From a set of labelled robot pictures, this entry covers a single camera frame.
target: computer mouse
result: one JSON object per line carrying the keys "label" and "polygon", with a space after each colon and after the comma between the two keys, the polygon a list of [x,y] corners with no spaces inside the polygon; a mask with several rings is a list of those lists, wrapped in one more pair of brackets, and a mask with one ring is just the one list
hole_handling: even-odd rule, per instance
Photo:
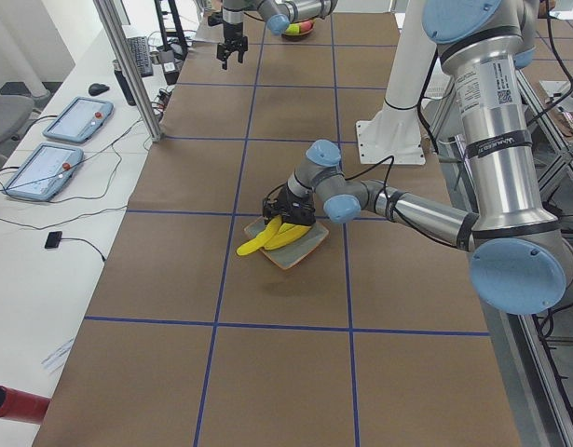
{"label": "computer mouse", "polygon": [[106,86],[105,84],[91,84],[89,86],[88,89],[88,93],[91,96],[98,96],[101,95],[102,93],[104,93],[105,91],[108,91],[110,88],[108,86]]}

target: white desk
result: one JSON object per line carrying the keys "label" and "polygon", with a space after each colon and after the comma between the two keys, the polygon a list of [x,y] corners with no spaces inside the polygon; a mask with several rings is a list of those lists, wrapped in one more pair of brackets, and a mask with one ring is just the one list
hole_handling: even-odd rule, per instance
{"label": "white desk", "polygon": [[[138,35],[131,29],[126,32],[129,36]],[[112,59],[112,49],[105,33],[101,32],[43,113],[56,115],[75,96],[88,96],[88,86],[94,82],[110,86],[110,90],[98,98],[113,102],[114,114],[91,140],[81,146],[86,156],[103,149],[139,119],[137,108],[127,105],[116,82]],[[143,79],[151,98],[166,85],[160,68],[154,68],[155,75]],[[32,127],[7,166],[18,166],[45,140],[41,132],[48,122],[45,120]],[[145,127],[139,124],[128,137],[115,145],[122,155],[122,162],[104,198],[32,204],[12,201],[0,193],[0,217],[44,226],[82,213],[126,205],[147,156],[143,149],[146,138]],[[110,149],[94,157],[85,163],[56,199],[98,196],[117,161],[117,156]],[[0,176],[1,181],[6,178],[7,174]],[[63,237],[84,238],[107,255],[123,215],[124,211],[108,212],[54,229],[62,230]],[[43,396],[52,395],[61,368],[48,374],[41,361],[75,337],[103,268],[98,253],[83,242],[63,241],[54,251],[44,250],[49,231],[22,229],[0,222],[0,385]],[[37,429],[38,426],[30,424],[0,420],[0,447],[30,446]]]}

